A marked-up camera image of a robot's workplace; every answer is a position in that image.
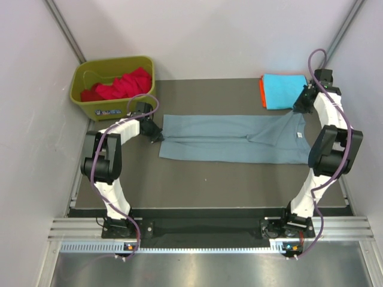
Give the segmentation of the grey-blue t-shirt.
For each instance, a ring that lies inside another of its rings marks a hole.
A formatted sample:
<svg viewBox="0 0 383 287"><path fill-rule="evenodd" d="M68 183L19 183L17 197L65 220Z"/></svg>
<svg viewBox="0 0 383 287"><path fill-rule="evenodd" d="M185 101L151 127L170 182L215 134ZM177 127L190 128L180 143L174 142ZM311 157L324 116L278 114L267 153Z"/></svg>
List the grey-blue t-shirt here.
<svg viewBox="0 0 383 287"><path fill-rule="evenodd" d="M183 161L306 164L302 114L164 115L159 156Z"/></svg>

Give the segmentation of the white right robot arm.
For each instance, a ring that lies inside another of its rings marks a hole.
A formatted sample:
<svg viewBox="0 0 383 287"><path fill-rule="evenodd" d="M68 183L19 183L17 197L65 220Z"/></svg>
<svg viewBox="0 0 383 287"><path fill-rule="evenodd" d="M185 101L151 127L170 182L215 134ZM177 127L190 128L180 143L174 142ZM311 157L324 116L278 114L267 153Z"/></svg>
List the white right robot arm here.
<svg viewBox="0 0 383 287"><path fill-rule="evenodd" d="M298 195L289 202L279 229L287 237L313 236L311 218L325 191L354 164L363 140L345 119L341 91L333 86L332 70L317 69L293 105L301 114L316 111L321 131L308 157L309 174Z"/></svg>

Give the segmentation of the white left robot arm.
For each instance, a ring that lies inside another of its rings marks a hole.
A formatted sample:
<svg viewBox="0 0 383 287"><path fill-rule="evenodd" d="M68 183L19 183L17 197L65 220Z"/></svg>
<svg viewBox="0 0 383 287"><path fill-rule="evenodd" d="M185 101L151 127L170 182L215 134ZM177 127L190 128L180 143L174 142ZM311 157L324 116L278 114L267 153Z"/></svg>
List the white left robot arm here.
<svg viewBox="0 0 383 287"><path fill-rule="evenodd" d="M122 145L143 135L150 142L163 140L162 129L153 121L155 109L145 102L137 102L135 109L107 129L86 133L81 173L107 208L102 237L105 239L132 238L137 235L131 206L125 199L120 183Z"/></svg>

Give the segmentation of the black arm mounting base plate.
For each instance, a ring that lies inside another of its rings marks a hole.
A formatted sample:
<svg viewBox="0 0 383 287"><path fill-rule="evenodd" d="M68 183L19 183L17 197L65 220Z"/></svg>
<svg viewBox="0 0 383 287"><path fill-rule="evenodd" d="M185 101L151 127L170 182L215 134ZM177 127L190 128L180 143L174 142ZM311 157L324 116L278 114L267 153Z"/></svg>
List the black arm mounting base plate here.
<svg viewBox="0 0 383 287"><path fill-rule="evenodd" d="M288 221L279 216L164 216L140 215L135 221L141 239L154 239L168 234L246 234L255 239L315 237L312 219Z"/></svg>

